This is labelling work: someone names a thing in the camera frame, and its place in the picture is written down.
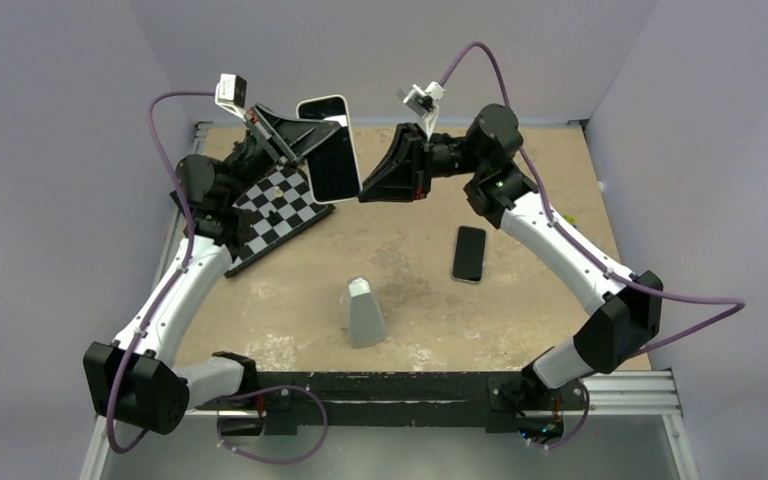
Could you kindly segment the white phone case with phone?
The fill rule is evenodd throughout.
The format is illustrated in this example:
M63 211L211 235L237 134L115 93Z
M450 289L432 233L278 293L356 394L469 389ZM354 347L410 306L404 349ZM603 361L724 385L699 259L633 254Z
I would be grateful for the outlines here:
M333 204L356 198L361 191L361 179L346 98L335 94L307 99L297 105L296 113L300 119L340 125L306 160L314 201Z

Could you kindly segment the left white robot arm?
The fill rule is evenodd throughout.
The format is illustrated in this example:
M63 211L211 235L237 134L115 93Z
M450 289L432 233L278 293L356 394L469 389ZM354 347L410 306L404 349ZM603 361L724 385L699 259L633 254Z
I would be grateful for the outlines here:
M168 434L186 411L222 398L244 409L257 399L250 360L217 354L194 367L173 363L214 284L256 237L255 213L237 200L278 167L298 167L340 129L333 120L276 115L261 104L242 118L247 132L226 160L190 154L172 168L173 199L185 236L143 307L116 337L92 343L83 367L96 413L112 437L117 424Z

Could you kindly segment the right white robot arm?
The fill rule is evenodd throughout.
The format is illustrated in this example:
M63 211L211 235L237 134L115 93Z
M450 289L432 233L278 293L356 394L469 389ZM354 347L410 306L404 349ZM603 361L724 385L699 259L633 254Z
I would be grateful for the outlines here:
M654 338L663 283L650 271L634 273L571 228L544 201L542 187L515 164L522 145L514 112L500 104L483 107L461 137L426 135L418 125L402 123L358 199L419 201L430 193L433 179L470 175L464 192L472 210L534 253L589 316L576 334L522 370L524 399L544 407L562 386L613 372Z

